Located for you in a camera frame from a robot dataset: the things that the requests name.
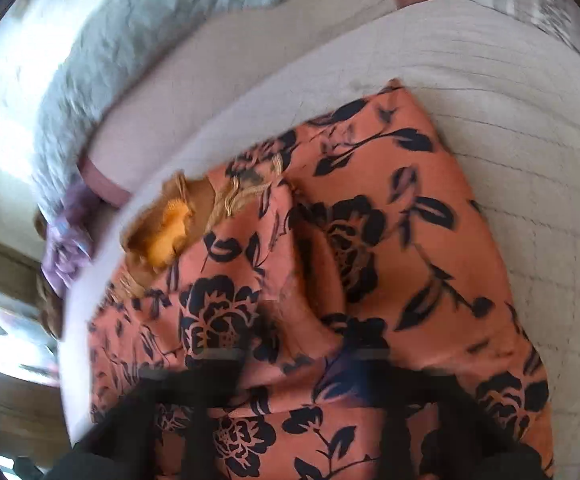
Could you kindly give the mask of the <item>orange black floral garment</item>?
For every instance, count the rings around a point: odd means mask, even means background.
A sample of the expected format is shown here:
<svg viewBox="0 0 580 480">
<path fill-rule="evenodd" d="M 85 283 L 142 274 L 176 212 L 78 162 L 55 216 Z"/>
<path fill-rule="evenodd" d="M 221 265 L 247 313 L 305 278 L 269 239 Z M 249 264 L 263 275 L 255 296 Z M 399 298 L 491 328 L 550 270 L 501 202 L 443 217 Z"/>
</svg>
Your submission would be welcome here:
<svg viewBox="0 0 580 480">
<path fill-rule="evenodd" d="M 535 349 L 457 160 L 395 80 L 174 174 L 121 245 L 88 327 L 92 421 L 145 368 L 241 359 L 211 411 L 220 479 L 329 479 L 322 450 L 359 413 L 319 386 L 344 349 L 468 378 Z"/>
</svg>

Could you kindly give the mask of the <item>pink quilted bed cover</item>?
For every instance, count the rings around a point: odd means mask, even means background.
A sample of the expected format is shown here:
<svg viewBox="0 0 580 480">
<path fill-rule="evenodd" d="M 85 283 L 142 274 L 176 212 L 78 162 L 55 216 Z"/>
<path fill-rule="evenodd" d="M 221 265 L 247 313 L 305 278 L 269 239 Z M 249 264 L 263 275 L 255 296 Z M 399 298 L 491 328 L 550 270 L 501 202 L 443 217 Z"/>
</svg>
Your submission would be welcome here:
<svg viewBox="0 0 580 480">
<path fill-rule="evenodd" d="M 104 218 L 96 258 L 66 303 L 59 351 L 66 427 L 90 426 L 86 323 L 119 261 L 125 224 L 183 169 L 243 148 L 399 78 L 431 114 L 473 186 L 547 364 L 556 474 L 580 479 L 580 57 L 468 0 L 431 0 L 345 32 L 281 68 L 213 118 L 142 154 L 115 152 L 133 199 Z"/>
</svg>

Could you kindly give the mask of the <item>pink quilted sofa backrest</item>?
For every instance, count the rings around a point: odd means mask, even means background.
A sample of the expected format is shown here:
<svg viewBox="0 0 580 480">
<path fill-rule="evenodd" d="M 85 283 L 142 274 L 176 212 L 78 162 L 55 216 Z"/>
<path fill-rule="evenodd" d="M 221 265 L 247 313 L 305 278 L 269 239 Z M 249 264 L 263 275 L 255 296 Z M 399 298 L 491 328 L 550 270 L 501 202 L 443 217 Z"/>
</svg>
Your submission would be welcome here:
<svg viewBox="0 0 580 480">
<path fill-rule="evenodd" d="M 123 206 L 189 136 L 283 66 L 398 8 L 425 0 L 283 0 L 210 18 L 107 112 L 81 162 L 85 184 Z"/>
</svg>

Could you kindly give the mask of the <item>purple floral cloth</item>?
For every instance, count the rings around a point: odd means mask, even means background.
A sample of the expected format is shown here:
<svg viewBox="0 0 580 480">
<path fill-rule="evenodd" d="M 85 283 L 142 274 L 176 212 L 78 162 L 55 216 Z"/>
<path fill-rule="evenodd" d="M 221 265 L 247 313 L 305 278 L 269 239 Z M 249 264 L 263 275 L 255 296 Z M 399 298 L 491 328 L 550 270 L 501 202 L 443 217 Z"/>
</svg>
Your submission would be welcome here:
<svg viewBox="0 0 580 480">
<path fill-rule="evenodd" d="M 99 196 L 78 178 L 66 190 L 58 216 L 47 224 L 42 273 L 59 298 L 66 296 L 80 271 L 92 261 L 94 242 L 87 223 L 100 203 Z"/>
</svg>

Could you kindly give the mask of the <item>grey quilted blanket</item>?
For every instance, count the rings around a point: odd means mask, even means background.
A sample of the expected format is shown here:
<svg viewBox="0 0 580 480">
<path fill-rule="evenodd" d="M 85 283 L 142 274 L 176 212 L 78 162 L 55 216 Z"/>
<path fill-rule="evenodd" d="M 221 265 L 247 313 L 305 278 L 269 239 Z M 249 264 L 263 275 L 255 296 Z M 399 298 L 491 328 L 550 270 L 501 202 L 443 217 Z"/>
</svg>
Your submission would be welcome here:
<svg viewBox="0 0 580 480">
<path fill-rule="evenodd" d="M 102 1 L 38 107 L 33 183 L 45 219 L 60 214 L 84 148 L 104 116 L 167 50 L 215 14 L 273 8 L 281 1 Z"/>
</svg>

